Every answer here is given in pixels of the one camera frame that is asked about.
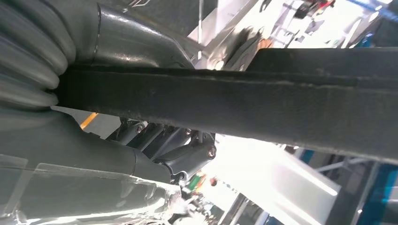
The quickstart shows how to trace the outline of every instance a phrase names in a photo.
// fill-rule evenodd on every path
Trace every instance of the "bolt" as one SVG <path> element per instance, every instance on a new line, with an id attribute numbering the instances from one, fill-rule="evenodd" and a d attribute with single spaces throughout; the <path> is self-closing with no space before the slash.
<path id="1" fill-rule="evenodd" d="M 192 133 L 192 130 L 191 129 L 185 129 L 185 134 L 187 135 L 187 136 L 189 136 L 189 135 L 191 135 L 191 133 Z"/>
<path id="2" fill-rule="evenodd" d="M 141 131 L 142 131 L 144 128 L 145 128 L 144 125 L 138 124 L 138 125 L 137 125 L 137 130 L 136 130 L 137 134 L 141 133 Z"/>
<path id="3" fill-rule="evenodd" d="M 211 159 L 215 158 L 216 151 L 217 150 L 216 150 L 215 146 L 211 146 L 209 148 L 209 150 L 207 150 L 207 156 L 209 156 L 209 158 L 211 158 Z"/>

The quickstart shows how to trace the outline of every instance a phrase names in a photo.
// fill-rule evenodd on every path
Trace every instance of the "black metal beam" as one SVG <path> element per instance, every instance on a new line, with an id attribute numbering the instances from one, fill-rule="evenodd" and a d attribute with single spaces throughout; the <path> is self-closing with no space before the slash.
<path id="1" fill-rule="evenodd" d="M 398 52 L 266 49 L 249 70 L 75 67 L 59 105 L 398 163 Z"/>

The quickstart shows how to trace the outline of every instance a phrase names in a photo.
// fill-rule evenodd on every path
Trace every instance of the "blue panel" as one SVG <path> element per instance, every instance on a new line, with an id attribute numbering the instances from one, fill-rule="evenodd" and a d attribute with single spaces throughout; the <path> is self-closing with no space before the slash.
<path id="1" fill-rule="evenodd" d="M 377 225 L 383 220 L 387 200 L 398 174 L 398 166 L 383 164 L 380 166 L 372 190 L 365 202 L 358 225 Z"/>
<path id="2" fill-rule="evenodd" d="M 301 161 L 303 161 L 304 163 L 308 164 L 312 158 L 312 156 L 314 155 L 314 151 L 312 150 L 305 150 L 303 155 L 300 157 Z"/>

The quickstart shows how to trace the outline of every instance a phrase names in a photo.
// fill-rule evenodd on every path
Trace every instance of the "clear plastic cover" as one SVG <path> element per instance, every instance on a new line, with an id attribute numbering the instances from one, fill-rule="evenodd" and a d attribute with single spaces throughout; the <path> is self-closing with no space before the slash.
<path id="1" fill-rule="evenodd" d="M 0 155 L 0 225 L 162 224 L 179 186 Z"/>

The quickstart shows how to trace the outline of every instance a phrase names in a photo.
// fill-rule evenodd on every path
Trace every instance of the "yellow stripe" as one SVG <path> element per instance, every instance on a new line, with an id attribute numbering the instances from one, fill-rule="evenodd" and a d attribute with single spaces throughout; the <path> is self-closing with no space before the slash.
<path id="1" fill-rule="evenodd" d="M 89 125 L 89 124 L 91 123 L 91 121 L 92 121 L 97 115 L 98 115 L 98 113 L 96 113 L 96 112 L 91 113 L 91 115 L 90 115 L 89 117 L 87 117 L 87 119 L 86 119 L 82 124 L 80 124 L 80 128 L 81 128 L 82 130 L 84 130 L 84 129 L 86 128 L 86 126 Z"/>

